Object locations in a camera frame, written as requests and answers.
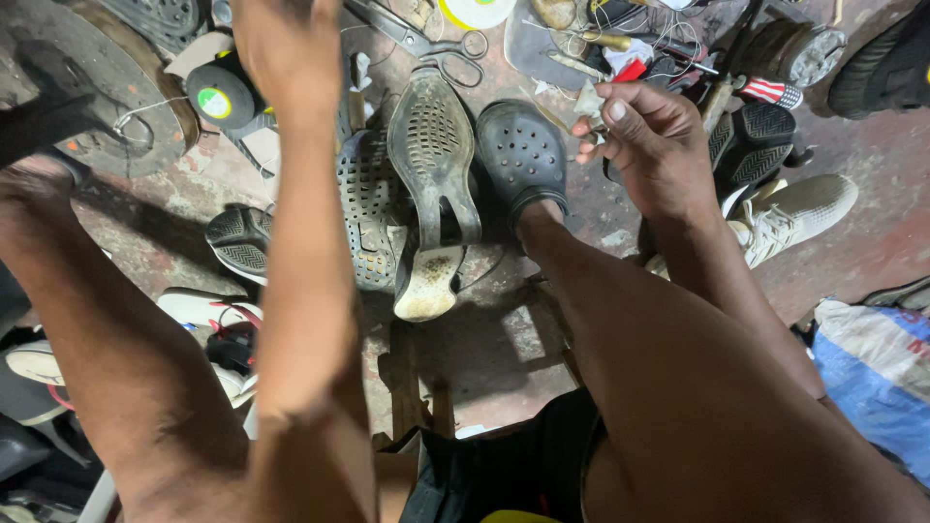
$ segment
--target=person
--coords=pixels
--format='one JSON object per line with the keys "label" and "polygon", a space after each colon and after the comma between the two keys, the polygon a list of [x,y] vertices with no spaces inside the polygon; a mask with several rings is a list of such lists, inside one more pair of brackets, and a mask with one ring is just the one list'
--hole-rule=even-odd
{"label": "person", "polygon": [[232,6],[282,147],[251,448],[194,339],[81,228],[69,170],[36,155],[0,176],[0,259],[42,318],[127,521],[930,518],[753,279],[716,207],[697,109],[638,82],[597,86],[609,136],[577,159],[620,167],[674,283],[577,240],[552,201],[530,204],[515,233],[555,288],[586,388],[514,436],[420,432],[425,452],[375,455],[332,165],[339,2]]}

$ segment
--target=shoelace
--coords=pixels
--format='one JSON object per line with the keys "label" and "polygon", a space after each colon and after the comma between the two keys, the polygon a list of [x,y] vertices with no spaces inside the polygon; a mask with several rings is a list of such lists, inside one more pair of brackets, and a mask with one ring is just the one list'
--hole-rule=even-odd
{"label": "shoelace", "polygon": [[746,222],[749,223],[752,233],[745,250],[752,252],[756,257],[763,256],[763,260],[786,248],[798,229],[794,218],[779,209],[776,204],[772,204],[768,209],[753,216],[752,202],[745,200],[743,201],[743,213],[746,215]]}

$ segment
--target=stained floor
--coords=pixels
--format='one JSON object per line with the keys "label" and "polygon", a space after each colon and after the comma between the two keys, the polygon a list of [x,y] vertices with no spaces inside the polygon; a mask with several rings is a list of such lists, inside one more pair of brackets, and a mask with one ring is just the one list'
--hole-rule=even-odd
{"label": "stained floor", "polygon": [[[406,13],[410,0],[391,7]],[[866,41],[910,10],[913,0],[846,0],[840,28],[850,34],[844,60]],[[708,7],[692,19],[705,42],[723,36],[745,5],[744,0]],[[832,2],[799,4],[814,20],[832,18]],[[458,39],[462,31],[431,19],[427,33]],[[345,15],[345,27],[359,25]],[[534,81],[504,60],[503,25],[485,31],[490,50],[481,63],[485,81],[460,90],[472,118],[487,104],[524,99]],[[376,64],[365,90],[369,101],[389,114],[409,72],[420,66],[402,49],[370,28],[343,33],[346,53],[363,50]],[[885,112],[851,122],[830,114],[822,85],[808,89],[807,103],[795,111],[804,140],[816,145],[814,161],[784,169],[796,181],[821,173],[840,173],[859,186],[852,212],[837,226],[791,248],[755,270],[781,318],[792,323],[817,301],[835,295],[855,301],[878,288],[908,283],[930,274],[930,111]],[[571,100],[547,92],[540,101],[571,120]],[[567,149],[577,146],[565,139]],[[607,180],[599,165],[569,165],[566,225],[582,241],[619,257],[641,258],[637,239],[640,216],[622,186]],[[82,223],[113,261],[149,296],[167,287],[190,287],[220,293],[256,292],[220,269],[203,240],[206,222],[229,205],[263,208],[268,197],[258,173],[225,139],[207,134],[185,158],[165,172],[125,180],[101,175],[76,197]],[[559,356],[563,342],[551,317],[526,284],[538,271],[506,238],[494,216],[485,243],[469,249],[461,283],[469,285],[491,266],[497,268],[459,296],[458,306],[418,327],[420,375],[424,383],[448,383],[458,427],[486,428],[534,415],[549,399],[574,385]],[[392,296],[365,296],[367,322],[365,389],[373,432],[390,433],[390,399],[378,377],[378,355],[388,350]],[[623,332],[617,332],[619,341]],[[429,387],[423,387],[429,395]]]}

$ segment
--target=shoe upper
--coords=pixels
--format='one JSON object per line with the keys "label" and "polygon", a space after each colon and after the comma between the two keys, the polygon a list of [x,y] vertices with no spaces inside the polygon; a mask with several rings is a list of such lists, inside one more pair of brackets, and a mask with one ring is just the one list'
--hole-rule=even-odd
{"label": "shoe upper", "polygon": [[754,268],[782,250],[826,231],[856,203],[858,187],[844,176],[825,174],[775,192],[758,208],[743,203],[745,214],[730,226]]}

